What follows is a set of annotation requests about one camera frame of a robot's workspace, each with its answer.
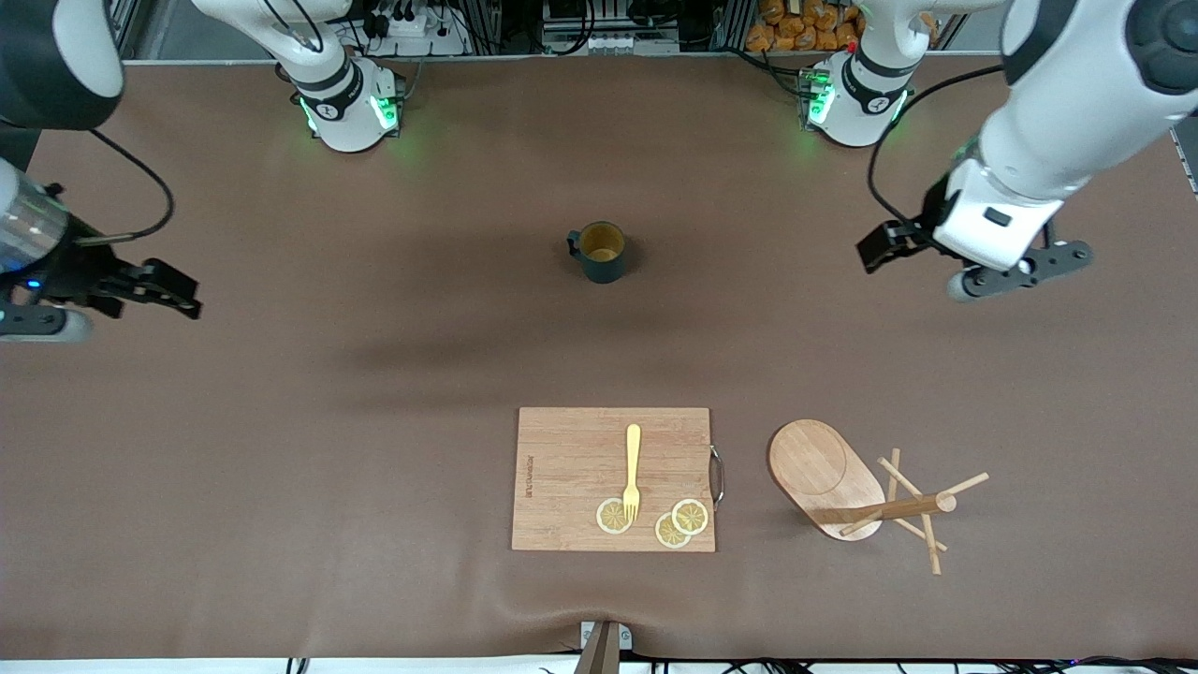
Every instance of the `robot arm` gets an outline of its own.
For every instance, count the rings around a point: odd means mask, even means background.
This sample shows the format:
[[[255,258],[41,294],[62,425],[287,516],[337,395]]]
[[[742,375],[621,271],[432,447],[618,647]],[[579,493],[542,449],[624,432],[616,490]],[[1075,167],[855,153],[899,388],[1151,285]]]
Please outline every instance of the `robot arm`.
[[[308,126],[340,152],[367,150],[399,128],[403,92],[395,74],[350,57],[325,22],[352,0],[192,0],[205,14],[271,53],[301,93]]]
[[[837,51],[815,66],[828,84],[803,103],[804,120],[851,147],[873,145],[901,109],[907,83],[927,53],[924,12],[964,13],[997,7],[1003,0],[857,0],[865,35],[857,50]]]
[[[125,83],[108,26],[102,0],[0,0],[0,122],[78,130],[108,119]],[[199,317],[194,280],[161,260],[119,259],[60,192],[0,159],[0,342],[85,340],[91,320],[67,302],[111,317],[123,300]]]
[[[867,271],[934,247],[963,260],[961,299],[1076,271],[1090,250],[1057,241],[1053,214],[1198,108],[1198,0],[1015,0],[1002,47],[1009,99],[918,217],[858,244]]]

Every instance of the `cutting board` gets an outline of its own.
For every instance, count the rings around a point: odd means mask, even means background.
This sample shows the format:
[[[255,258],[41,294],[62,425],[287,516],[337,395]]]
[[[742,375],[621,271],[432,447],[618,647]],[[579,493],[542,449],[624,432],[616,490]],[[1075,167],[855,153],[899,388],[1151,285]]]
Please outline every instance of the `cutting board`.
[[[629,424],[641,426],[641,512],[612,535],[599,528],[595,511],[624,493]],[[512,549],[715,552],[710,445],[703,408],[521,408]],[[710,522],[685,546],[668,549],[654,527],[683,499],[701,502]]]

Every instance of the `metal handle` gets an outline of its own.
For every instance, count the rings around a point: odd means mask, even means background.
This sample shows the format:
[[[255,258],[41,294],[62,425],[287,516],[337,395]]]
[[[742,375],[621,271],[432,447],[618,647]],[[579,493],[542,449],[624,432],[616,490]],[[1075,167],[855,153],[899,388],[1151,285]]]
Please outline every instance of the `metal handle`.
[[[713,490],[715,498],[712,499],[712,511],[720,510],[720,502],[724,500],[724,460],[720,459],[720,453],[715,451],[715,445],[709,445],[712,448],[712,462],[715,463],[715,484],[719,485],[718,490]]]
[[[565,235],[565,245],[569,248],[571,257],[576,257],[582,254],[582,250],[579,249],[579,238],[581,237],[582,232],[576,230]]]

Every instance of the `brown table cover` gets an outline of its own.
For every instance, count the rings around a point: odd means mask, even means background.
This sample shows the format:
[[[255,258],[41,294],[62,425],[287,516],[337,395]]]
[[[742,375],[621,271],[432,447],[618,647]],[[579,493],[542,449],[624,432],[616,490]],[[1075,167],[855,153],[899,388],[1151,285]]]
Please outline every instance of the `brown table cover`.
[[[128,75],[104,129],[179,214],[120,253],[205,314],[0,350],[0,656],[557,651],[594,618],[672,657],[1198,655],[1198,204],[1167,139],[1061,212],[1093,267],[960,305],[934,253],[861,271],[867,152],[731,57],[430,65],[355,156],[268,66]],[[916,210],[1005,91],[916,108],[885,194]],[[107,232],[161,212],[87,134],[31,175]],[[633,241],[613,285],[565,255],[594,219]],[[512,552],[520,406],[709,407],[719,552]],[[942,578],[787,502],[766,449],[804,418],[928,490],[990,472],[937,521]]]

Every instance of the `yellow plastic fork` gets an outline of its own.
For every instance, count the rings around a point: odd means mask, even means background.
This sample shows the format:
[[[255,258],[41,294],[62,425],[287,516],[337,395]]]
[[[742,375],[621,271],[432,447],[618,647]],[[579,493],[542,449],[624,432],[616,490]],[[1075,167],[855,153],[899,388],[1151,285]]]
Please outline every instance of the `yellow plastic fork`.
[[[641,459],[641,427],[628,425],[628,486],[624,487],[624,521],[636,522],[641,510],[641,491],[636,488],[636,464]]]

